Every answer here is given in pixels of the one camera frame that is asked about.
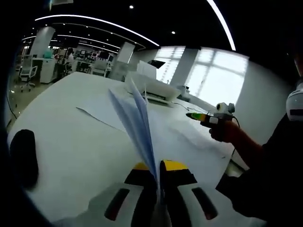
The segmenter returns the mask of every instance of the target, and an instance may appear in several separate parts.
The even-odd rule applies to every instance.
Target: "floor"
[[[22,114],[24,109],[30,104],[39,94],[44,92],[49,88],[53,83],[41,84],[39,81],[33,81],[35,87],[25,89],[21,92],[21,86],[25,83],[20,82],[18,79],[18,72],[14,73],[10,77],[9,81],[9,105],[12,110],[11,121],[7,126],[7,132],[11,129],[12,125],[15,123],[16,119]]]

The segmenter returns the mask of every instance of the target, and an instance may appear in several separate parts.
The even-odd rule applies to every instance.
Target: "curved light strip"
[[[80,25],[80,24],[74,24],[74,23],[52,23],[52,25],[60,25],[60,24],[77,25],[77,26],[86,27],[86,25]],[[122,36],[122,35],[119,35],[119,34],[116,34],[116,33],[112,33],[112,32],[110,32],[110,31],[107,31],[107,30],[104,30],[104,29],[101,29],[101,28],[98,28],[98,27],[89,26],[89,28],[93,28],[93,29],[100,30],[100,31],[103,31],[103,32],[111,33],[111,35],[117,35],[117,36],[119,36],[119,37],[121,37],[121,38],[127,39],[127,40],[133,42],[135,45],[140,45],[140,46],[142,46],[143,48],[141,48],[140,50],[143,50],[143,49],[146,48],[146,47],[143,46],[142,44],[137,43],[137,42],[135,42],[134,40],[131,40],[131,39],[129,39],[129,38],[126,38],[126,37],[124,37],[124,36]]]
[[[24,38],[22,40],[31,39],[31,38],[34,38],[34,37],[36,37],[36,35],[35,36],[31,36],[31,37],[26,37],[26,38]]]
[[[213,0],[207,0],[207,2],[210,4],[210,6],[213,8],[214,12],[216,13],[217,17],[219,18],[219,21],[221,22],[221,25],[223,26],[223,29],[227,35],[228,41],[232,47],[232,50],[236,51],[236,47],[235,47],[235,44],[233,43],[231,32],[229,31],[228,26],[222,16],[221,12],[219,11],[218,7],[216,6],[216,4]]]
[[[110,52],[113,52],[113,53],[118,53],[118,52],[111,51],[111,50],[108,50],[108,49],[105,49],[105,48],[102,48],[102,47],[99,47],[99,46],[93,46],[93,45],[88,45],[88,44],[83,44],[83,43],[79,43],[79,44],[86,45],[86,46],[92,46],[92,47],[96,47],[96,48],[100,48],[100,49],[103,49],[103,50],[106,50],[106,51],[110,51]]]
[[[106,20],[101,20],[101,19],[98,19],[98,18],[94,18],[94,17],[87,17],[87,16],[80,16],[80,15],[70,15],[70,14],[58,14],[58,15],[51,15],[51,16],[46,16],[46,17],[40,17],[40,18],[35,19],[35,21],[42,20],[42,19],[47,19],[47,18],[52,18],[52,17],[80,17],[80,18],[85,18],[85,19],[100,21],[100,22],[103,22],[103,23],[106,23],[106,24],[113,25],[113,26],[119,27],[121,29],[124,29],[124,30],[126,30],[128,32],[131,32],[131,33],[133,33],[135,35],[140,36],[143,39],[146,39],[147,41],[151,42],[152,44],[155,44],[156,46],[159,46],[159,44],[155,43],[154,41],[146,38],[145,36],[143,36],[143,35],[141,35],[139,33],[136,33],[134,31],[132,31],[132,30],[126,28],[126,27],[114,24],[114,23],[106,21]]]
[[[83,37],[78,37],[78,36],[73,36],[73,35],[57,35],[57,36],[65,36],[65,37],[73,37],[73,38],[79,38],[79,39],[86,39],[86,40],[90,40],[90,41],[106,44],[106,45],[113,46],[115,48],[120,49],[120,47],[118,47],[118,46],[114,46],[112,44],[107,44],[107,43],[104,43],[104,42],[101,42],[101,41],[98,41],[98,40],[93,40],[93,39],[88,39],[88,38],[83,38]]]

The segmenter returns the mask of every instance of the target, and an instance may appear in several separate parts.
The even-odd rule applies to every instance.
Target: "desk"
[[[28,194],[50,221],[77,216],[87,209],[91,198],[111,183],[123,182],[141,161],[126,133],[76,109],[79,103],[107,94],[108,88],[121,84],[100,76],[72,73],[34,99],[12,126],[9,144],[21,129],[35,133],[39,178],[36,188]],[[180,105],[168,108],[150,103],[149,107],[166,117],[167,123],[191,121],[184,117],[187,110]],[[200,129],[210,138],[207,128]],[[231,154],[231,145],[212,141]],[[218,162],[215,185],[227,163]]]
[[[90,68],[93,67],[93,63],[91,62],[88,62],[88,61],[83,61],[83,60],[75,60],[71,66],[71,70],[72,72],[76,72],[78,70],[78,67],[81,63],[85,63],[85,64],[88,64]]]

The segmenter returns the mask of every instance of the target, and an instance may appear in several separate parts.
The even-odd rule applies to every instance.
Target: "ceiling light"
[[[113,53],[117,53],[117,52],[114,52],[114,51],[111,51],[111,50],[108,50],[108,49],[105,49],[105,48],[102,48],[102,47],[98,47],[98,46],[93,46],[93,45],[88,45],[88,44],[83,44],[83,43],[79,43],[79,44],[86,45],[86,46],[92,46],[92,47],[100,48],[100,49],[103,49],[103,50],[106,50],[106,51],[110,51],[110,52],[113,52]]]
[[[103,32],[108,32],[108,33],[110,33],[110,34],[113,34],[112,32],[107,31],[107,30],[104,30],[104,29],[101,29],[101,28],[97,28],[97,27],[89,27],[89,28],[94,28],[94,29],[97,29],[97,30],[100,30],[100,31],[103,31]],[[118,34],[115,34],[115,35],[117,35],[117,36],[119,36],[119,37],[121,37],[121,38],[123,38],[123,39],[127,39],[127,40],[129,40],[130,42],[132,42],[132,43],[135,42],[134,40],[129,39],[129,38],[125,37],[125,36],[118,35]],[[143,50],[143,49],[146,49],[145,46],[143,46],[142,44],[140,44],[140,43],[137,43],[137,44],[140,45],[140,46],[142,46],[142,48],[138,49],[138,51]]]
[[[113,25],[113,26],[119,27],[121,29],[124,29],[124,30],[126,30],[128,32],[131,32],[131,33],[133,33],[133,34],[135,34],[135,35],[137,35],[137,36],[139,36],[139,37],[141,37],[141,38],[143,38],[143,39],[151,42],[152,44],[155,44],[156,46],[159,46],[159,44],[155,43],[154,41],[146,38],[145,36],[143,36],[143,35],[141,35],[139,33],[136,33],[134,31],[132,31],[132,30],[126,28],[126,27],[114,24],[114,23],[106,21],[106,20],[97,19],[97,18],[94,18],[94,17],[87,17],[87,16],[80,16],[80,15],[69,15],[69,14],[58,14],[58,15],[51,15],[51,16],[46,16],[46,17],[40,17],[40,18],[35,19],[35,21],[42,20],[42,19],[47,19],[47,18],[52,18],[52,17],[80,17],[80,18],[84,18],[84,19],[96,20],[96,21],[99,21],[99,22],[103,22],[103,23],[106,23],[106,24]]]
[[[210,4],[210,6],[213,8],[214,12],[216,13],[217,17],[219,18],[219,21],[221,22],[221,25],[223,26],[224,28],[224,31],[227,35],[227,38],[228,38],[228,41],[232,47],[232,50],[235,51],[236,50],[236,47],[235,47],[235,44],[233,42],[233,39],[232,39],[232,35],[231,35],[231,32],[229,31],[228,29],[228,26],[221,14],[221,12],[219,11],[218,7],[216,6],[215,2],[213,0],[207,0],[207,2]]]
[[[93,39],[88,39],[88,38],[84,38],[84,37],[78,37],[78,36],[73,36],[73,35],[57,35],[57,36],[65,36],[65,37],[72,37],[72,38],[78,38],[78,39],[86,39],[86,40],[98,42],[98,43],[101,43],[101,44],[110,45],[110,46],[113,46],[113,47],[116,47],[116,48],[120,49],[120,47],[118,47],[118,46],[114,46],[114,45],[112,45],[112,44],[107,44],[107,43],[105,43],[105,42],[101,42],[101,41],[93,40]]]
[[[22,40],[31,39],[31,38],[34,38],[34,37],[36,37],[36,36],[26,37],[26,38],[24,38],[24,39],[22,39]]]

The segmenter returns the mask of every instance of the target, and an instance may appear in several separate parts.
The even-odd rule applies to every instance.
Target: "black ceiling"
[[[287,53],[289,40],[295,36],[294,34],[303,32],[302,18],[299,18],[303,11],[299,3],[291,0],[214,1],[229,27],[236,52],[249,56],[252,61],[274,70],[290,82],[296,80],[293,61]],[[186,45],[194,48],[205,46],[232,50],[225,31],[207,0],[195,3],[74,0],[73,4],[53,6],[50,12],[41,11],[40,16],[55,14],[82,15],[110,21],[131,29],[160,46]],[[45,24],[56,29],[55,38],[62,42],[78,42],[79,39],[57,35],[85,37],[114,46],[121,46],[127,38],[128,42],[137,43],[135,44],[137,50],[158,48],[121,28],[74,17],[33,21],[34,29],[29,28],[25,36],[32,36],[31,33],[35,35]],[[94,41],[91,45],[117,51],[115,47]]]

